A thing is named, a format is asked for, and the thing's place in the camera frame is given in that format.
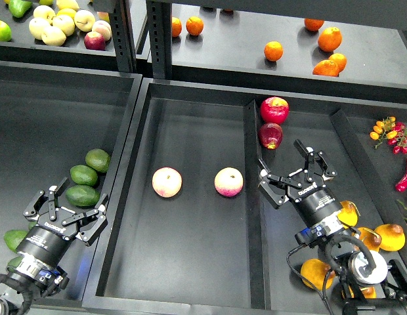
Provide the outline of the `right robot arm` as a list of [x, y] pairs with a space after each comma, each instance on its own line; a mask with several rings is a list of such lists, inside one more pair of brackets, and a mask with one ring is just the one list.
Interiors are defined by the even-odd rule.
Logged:
[[327, 154], [304, 146], [300, 140], [294, 146], [305, 164], [286, 177], [270, 171], [261, 146], [257, 146], [261, 193], [275, 209], [291, 203], [306, 225], [296, 233], [297, 247], [286, 257], [306, 247], [317, 248], [320, 261], [327, 267], [320, 287], [294, 267], [290, 270], [317, 292], [330, 314], [333, 310], [326, 285], [331, 274], [341, 286], [343, 314], [407, 314], [407, 273], [401, 262], [386, 261], [368, 249], [360, 239], [360, 230], [339, 219], [343, 207], [326, 185], [337, 175]]

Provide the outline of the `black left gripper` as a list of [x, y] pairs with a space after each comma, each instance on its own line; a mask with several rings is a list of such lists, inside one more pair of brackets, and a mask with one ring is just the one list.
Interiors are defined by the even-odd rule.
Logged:
[[[81, 240], [86, 246], [91, 246], [108, 224], [107, 194], [101, 195], [92, 210], [57, 218], [58, 198], [67, 187], [68, 178], [64, 177], [59, 184], [52, 185], [48, 190], [38, 190], [22, 212], [29, 221], [39, 217], [40, 219], [16, 251], [35, 259], [47, 268], [58, 265], [74, 240]], [[39, 211], [44, 203], [47, 203], [48, 214], [40, 216]]]

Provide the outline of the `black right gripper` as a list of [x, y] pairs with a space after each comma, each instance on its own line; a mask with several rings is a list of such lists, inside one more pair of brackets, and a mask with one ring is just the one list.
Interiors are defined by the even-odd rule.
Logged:
[[338, 226], [337, 214], [341, 204], [324, 182], [337, 175], [329, 155], [323, 150], [316, 152], [309, 149], [299, 139], [293, 145], [305, 158], [305, 166], [286, 177], [272, 174], [265, 161], [258, 158], [262, 195], [274, 209], [291, 203], [307, 226], [316, 226], [321, 222], [327, 226]]

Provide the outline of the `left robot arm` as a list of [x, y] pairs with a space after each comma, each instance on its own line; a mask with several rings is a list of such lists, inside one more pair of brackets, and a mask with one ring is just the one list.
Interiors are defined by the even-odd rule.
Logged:
[[0, 314], [26, 314], [34, 301], [65, 289], [69, 279], [58, 265], [62, 257], [74, 240], [91, 246], [107, 226], [108, 196], [101, 195], [93, 209], [76, 213], [58, 204], [68, 185], [63, 178], [38, 191], [24, 210], [24, 217], [35, 225], [16, 248], [18, 265], [0, 274], [0, 284], [7, 286], [0, 295]]

